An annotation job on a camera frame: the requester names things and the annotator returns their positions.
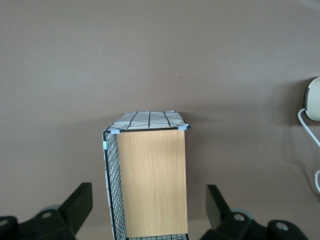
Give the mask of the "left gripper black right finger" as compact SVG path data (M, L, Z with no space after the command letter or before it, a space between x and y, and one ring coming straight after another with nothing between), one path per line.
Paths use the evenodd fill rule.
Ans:
M263 226L247 214L231 211L214 184L206 187L206 214L211 226L202 240L305 240L307 237L295 224L271 220Z

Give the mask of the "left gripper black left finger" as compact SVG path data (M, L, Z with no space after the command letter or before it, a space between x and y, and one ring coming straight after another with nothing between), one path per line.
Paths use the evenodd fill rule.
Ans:
M46 209L18 223L14 216L0 218L2 240L75 240L93 209L93 188L83 182L58 209Z

